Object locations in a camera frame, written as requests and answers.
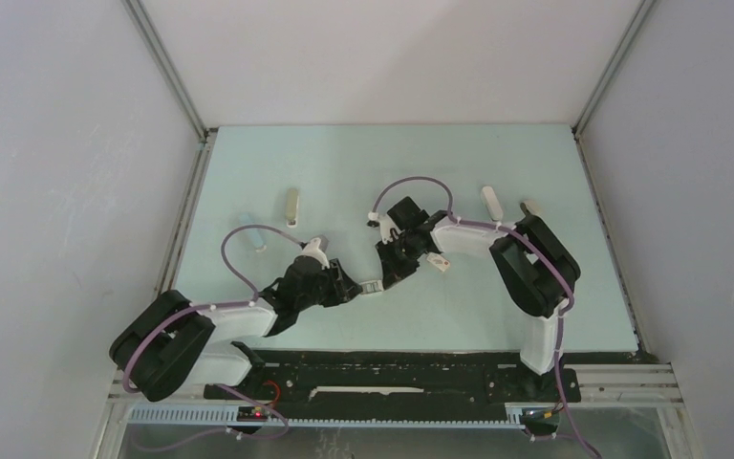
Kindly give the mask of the light blue white stapler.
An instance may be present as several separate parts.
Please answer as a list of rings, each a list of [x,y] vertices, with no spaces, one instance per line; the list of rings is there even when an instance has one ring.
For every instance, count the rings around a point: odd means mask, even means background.
[[[246,236],[249,243],[256,252],[263,252],[267,249],[262,230],[255,228],[255,221],[252,215],[248,212],[242,212],[238,217],[238,223],[241,226],[248,226],[247,229],[241,231]]]

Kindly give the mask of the staple box tray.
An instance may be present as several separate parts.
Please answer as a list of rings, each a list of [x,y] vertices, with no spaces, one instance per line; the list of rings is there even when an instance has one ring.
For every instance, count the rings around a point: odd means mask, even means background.
[[[362,295],[375,295],[380,294],[384,291],[381,279],[361,282],[360,288]]]

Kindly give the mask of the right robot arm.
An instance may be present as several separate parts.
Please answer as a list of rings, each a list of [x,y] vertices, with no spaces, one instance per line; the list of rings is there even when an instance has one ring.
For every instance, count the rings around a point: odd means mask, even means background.
[[[563,336],[559,320],[572,303],[581,270],[540,217],[529,214],[510,227],[469,222],[446,210],[429,214],[405,197],[384,214],[369,212],[368,225],[380,232],[376,249],[384,289],[415,273],[426,255],[462,253],[491,259],[513,303],[528,318],[519,390],[532,400],[552,392],[552,369]]]

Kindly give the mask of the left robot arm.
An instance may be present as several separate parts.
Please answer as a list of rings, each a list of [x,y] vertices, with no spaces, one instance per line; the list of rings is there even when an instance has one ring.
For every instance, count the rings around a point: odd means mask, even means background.
[[[264,373],[243,343],[276,336],[315,307],[354,300],[361,286],[338,260],[299,255],[253,302],[194,306],[179,291],[159,296],[113,341],[110,359],[130,392],[159,402],[186,384],[224,383],[241,398],[264,385]]]

